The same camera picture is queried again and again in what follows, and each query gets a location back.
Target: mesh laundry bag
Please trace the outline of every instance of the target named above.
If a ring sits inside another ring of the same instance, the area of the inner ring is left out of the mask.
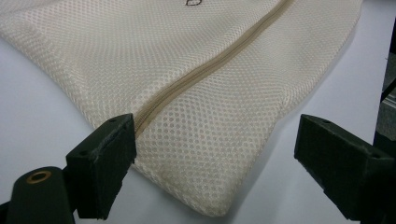
[[[345,43],[361,0],[194,3],[0,0],[0,36],[94,127],[134,113],[134,168],[223,216],[276,121]]]

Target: white table surface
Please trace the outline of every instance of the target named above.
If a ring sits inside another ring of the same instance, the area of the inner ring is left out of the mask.
[[[372,143],[396,1],[366,0],[354,35],[311,94],[274,129],[226,217],[204,217],[134,170],[107,221],[77,223],[351,223],[293,158],[302,113],[333,121]],[[92,132],[61,89],[0,38],[0,203],[21,175],[65,167]]]

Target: zipper teeth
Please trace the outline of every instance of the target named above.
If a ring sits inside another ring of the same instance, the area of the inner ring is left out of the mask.
[[[279,3],[271,12],[259,20],[253,27],[249,28],[240,38],[235,41],[230,47],[224,50],[220,55],[210,60],[209,62],[195,68],[186,76],[176,81],[174,84],[167,87],[164,91],[160,92],[149,104],[145,106],[140,113],[136,116],[135,122],[135,136],[136,138],[141,134],[149,123],[155,118],[155,115],[161,112],[171,100],[175,99],[184,90],[194,85],[198,81],[208,77],[214,73],[221,66],[230,61],[237,53],[248,46],[256,37],[262,33],[269,25],[272,24],[286,8],[291,5],[292,0],[284,0]]]

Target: mesh pattern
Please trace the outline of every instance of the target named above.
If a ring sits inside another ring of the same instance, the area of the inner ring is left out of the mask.
[[[186,7],[180,0],[54,1],[6,13],[0,34],[39,63],[98,127],[139,111],[279,2],[222,0]]]
[[[137,141],[136,168],[195,210],[225,215],[276,121],[314,88],[345,43],[360,3],[297,1],[156,117]]]
[[[0,36],[45,70],[97,127],[236,41],[280,0],[0,0]],[[179,95],[137,140],[136,169],[222,216],[278,119],[313,89],[361,0],[295,0],[250,46]]]

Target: printed logo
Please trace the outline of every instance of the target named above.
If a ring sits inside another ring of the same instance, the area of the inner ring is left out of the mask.
[[[203,0],[187,0],[186,6],[188,7],[195,7],[202,3]]]

